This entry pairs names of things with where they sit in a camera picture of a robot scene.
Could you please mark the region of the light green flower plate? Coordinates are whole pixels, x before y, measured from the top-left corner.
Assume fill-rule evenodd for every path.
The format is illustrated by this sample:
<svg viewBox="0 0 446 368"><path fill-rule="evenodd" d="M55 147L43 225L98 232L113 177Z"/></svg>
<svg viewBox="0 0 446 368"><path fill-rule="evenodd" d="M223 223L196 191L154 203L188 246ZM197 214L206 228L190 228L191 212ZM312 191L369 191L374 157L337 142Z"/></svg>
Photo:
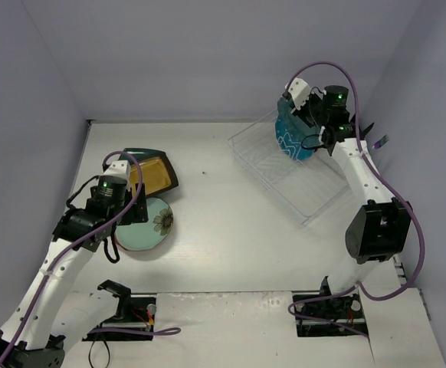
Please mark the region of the light green flower plate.
<svg viewBox="0 0 446 368"><path fill-rule="evenodd" d="M126 251L148 251L159 245L171 232L173 212L169 204L160 198L146 200L148 222L120 226L115 241Z"/></svg>

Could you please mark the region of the blue polka dot plate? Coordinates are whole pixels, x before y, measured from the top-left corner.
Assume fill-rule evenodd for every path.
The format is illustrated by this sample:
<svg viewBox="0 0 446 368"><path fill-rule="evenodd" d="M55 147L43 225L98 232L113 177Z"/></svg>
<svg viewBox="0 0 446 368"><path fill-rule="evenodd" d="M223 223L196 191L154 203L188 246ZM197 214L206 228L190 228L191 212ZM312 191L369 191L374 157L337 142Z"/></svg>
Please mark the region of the blue polka dot plate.
<svg viewBox="0 0 446 368"><path fill-rule="evenodd" d="M320 145L318 129L303 122L295 126L289 120L278 118L274 128L277 144L293 160L309 159Z"/></svg>

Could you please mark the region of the yellow square plate black rim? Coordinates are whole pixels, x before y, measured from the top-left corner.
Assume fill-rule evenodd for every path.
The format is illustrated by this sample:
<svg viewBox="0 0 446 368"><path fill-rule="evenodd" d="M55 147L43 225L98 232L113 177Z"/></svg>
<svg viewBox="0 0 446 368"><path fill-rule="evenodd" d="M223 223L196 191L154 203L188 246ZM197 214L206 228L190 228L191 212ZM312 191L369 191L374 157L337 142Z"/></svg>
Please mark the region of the yellow square plate black rim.
<svg viewBox="0 0 446 368"><path fill-rule="evenodd" d="M158 196L179 186L179 180L163 151L131 152L142 171L147 198Z"/></svg>

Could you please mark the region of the teal embossed plate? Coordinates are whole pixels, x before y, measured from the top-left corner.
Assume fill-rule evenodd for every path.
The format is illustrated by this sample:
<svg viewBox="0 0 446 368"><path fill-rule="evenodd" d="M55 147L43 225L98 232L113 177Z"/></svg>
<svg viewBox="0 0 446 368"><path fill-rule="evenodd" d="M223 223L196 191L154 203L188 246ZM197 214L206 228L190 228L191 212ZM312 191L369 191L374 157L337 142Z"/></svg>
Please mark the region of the teal embossed plate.
<svg viewBox="0 0 446 368"><path fill-rule="evenodd" d="M278 120L290 132L305 133L309 128L305 122L293 113L294 103L285 97L280 97L277 102Z"/></svg>

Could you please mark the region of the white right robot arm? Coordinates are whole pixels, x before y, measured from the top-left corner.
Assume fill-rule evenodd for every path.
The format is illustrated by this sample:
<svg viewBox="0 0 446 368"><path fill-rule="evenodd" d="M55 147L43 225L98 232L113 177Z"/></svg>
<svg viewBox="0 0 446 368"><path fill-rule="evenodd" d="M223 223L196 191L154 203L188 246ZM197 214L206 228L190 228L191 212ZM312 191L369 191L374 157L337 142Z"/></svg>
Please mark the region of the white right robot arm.
<svg viewBox="0 0 446 368"><path fill-rule="evenodd" d="M330 85L316 94L307 82L297 78L289 92L291 116L310 130L300 139L301 149L325 149L359 206L344 235L347 255L323 280L328 290L316 298L319 311L333 316L344 307L343 292L363 282L378 265L404 248L411 218L406 205L377 177L366 142L369 130L361 129L356 116L346 108L348 89Z"/></svg>

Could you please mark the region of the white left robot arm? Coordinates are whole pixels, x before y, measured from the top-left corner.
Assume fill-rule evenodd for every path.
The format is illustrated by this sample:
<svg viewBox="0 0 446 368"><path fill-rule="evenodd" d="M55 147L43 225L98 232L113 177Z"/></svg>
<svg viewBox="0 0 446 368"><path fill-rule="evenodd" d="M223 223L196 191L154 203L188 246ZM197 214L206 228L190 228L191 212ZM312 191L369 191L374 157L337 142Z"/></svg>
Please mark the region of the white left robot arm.
<svg viewBox="0 0 446 368"><path fill-rule="evenodd" d="M130 290L105 281L84 307L58 318L80 271L121 225L147 222L143 182L130 188L126 173L103 174L84 208L67 205L48 253L26 295L0 328L0 367L59 367L66 352L107 318L130 315Z"/></svg>

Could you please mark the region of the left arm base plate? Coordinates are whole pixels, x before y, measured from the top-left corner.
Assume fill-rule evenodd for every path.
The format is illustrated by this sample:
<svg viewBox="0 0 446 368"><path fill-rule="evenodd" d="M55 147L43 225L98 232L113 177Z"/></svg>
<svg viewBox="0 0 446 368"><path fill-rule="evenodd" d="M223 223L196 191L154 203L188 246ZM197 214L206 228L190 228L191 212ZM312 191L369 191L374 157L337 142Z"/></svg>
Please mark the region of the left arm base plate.
<svg viewBox="0 0 446 368"><path fill-rule="evenodd" d="M132 306L128 307L122 319L111 317L104 321L100 328L122 329L130 331L154 331L156 296L154 294L135 294L132 296ZM152 341L152 336L137 335L120 332L102 332L99 334L89 333L83 342L93 342L95 340L106 342L130 342L130 341Z"/></svg>

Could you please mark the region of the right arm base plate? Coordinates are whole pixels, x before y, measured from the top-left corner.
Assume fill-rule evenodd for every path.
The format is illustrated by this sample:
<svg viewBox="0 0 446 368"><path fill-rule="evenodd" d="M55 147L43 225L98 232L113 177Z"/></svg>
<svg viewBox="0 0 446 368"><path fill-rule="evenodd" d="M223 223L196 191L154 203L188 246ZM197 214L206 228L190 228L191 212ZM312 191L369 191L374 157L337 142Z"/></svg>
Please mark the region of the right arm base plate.
<svg viewBox="0 0 446 368"><path fill-rule="evenodd" d="M292 315L299 338L369 335L357 292L326 301L311 301L318 294L293 294Z"/></svg>

